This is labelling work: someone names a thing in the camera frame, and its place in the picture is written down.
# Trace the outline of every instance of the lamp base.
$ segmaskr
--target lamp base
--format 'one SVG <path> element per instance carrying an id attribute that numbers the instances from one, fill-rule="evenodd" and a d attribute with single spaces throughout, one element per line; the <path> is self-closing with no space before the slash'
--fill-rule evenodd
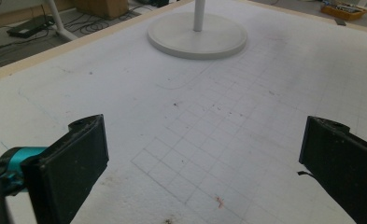
<path id="1" fill-rule="evenodd" d="M 205 14 L 201 32 L 193 31 L 194 13 L 165 16 L 148 28 L 151 45 L 185 59 L 218 59 L 232 56 L 245 47 L 247 31 L 240 24 Z"/>

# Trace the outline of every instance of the pencil grid on table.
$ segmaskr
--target pencil grid on table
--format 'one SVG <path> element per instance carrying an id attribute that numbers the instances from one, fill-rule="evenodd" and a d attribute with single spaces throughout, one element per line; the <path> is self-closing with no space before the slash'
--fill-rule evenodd
<path id="1" fill-rule="evenodd" d="M 233 65 L 213 64 L 187 88 L 196 100 L 171 104 L 164 130 L 132 162 L 208 223 L 354 223 L 296 172 L 309 115 L 367 141 L 367 67 L 300 57 L 314 53 L 268 39 Z"/>

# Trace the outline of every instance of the table surface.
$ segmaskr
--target table surface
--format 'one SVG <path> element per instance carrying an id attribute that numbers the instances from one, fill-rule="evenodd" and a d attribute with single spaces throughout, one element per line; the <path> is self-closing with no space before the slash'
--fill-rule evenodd
<path id="1" fill-rule="evenodd" d="M 193 9 L 178 2 L 1 68 L 0 155 L 104 114 L 110 162 L 73 223 L 354 223 L 296 172 L 307 116 L 367 141 L 367 32 L 210 0 L 207 13 L 247 29 L 242 52 L 191 61 L 149 44 L 153 21 Z M 8 201 L 17 223 L 35 223 L 26 193 Z"/>

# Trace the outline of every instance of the brown box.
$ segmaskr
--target brown box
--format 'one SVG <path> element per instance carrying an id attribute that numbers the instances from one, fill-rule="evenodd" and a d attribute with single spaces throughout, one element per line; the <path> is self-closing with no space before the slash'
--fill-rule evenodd
<path id="1" fill-rule="evenodd" d="M 366 13 L 366 11 L 349 13 L 349 12 L 346 12 L 346 11 L 343 11 L 343 10 L 340 10 L 334 7 L 328 7 L 328 6 L 323 7 L 320 11 L 325 14 L 332 15 L 336 18 L 340 18 L 345 21 L 354 21 L 354 20 L 360 19 L 360 17 L 364 15 L 364 13 Z"/>
<path id="2" fill-rule="evenodd" d="M 79 12 L 113 20 L 128 11 L 127 0 L 73 0 Z"/>

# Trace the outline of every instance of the circular base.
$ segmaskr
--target circular base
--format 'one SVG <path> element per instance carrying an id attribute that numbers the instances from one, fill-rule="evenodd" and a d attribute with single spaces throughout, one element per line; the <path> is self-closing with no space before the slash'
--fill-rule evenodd
<path id="1" fill-rule="evenodd" d="M 177 13 L 156 20 L 148 40 L 158 50 L 186 59 L 218 59 L 241 51 L 247 31 L 220 16 L 205 14 L 203 31 L 193 31 L 194 13 Z"/>

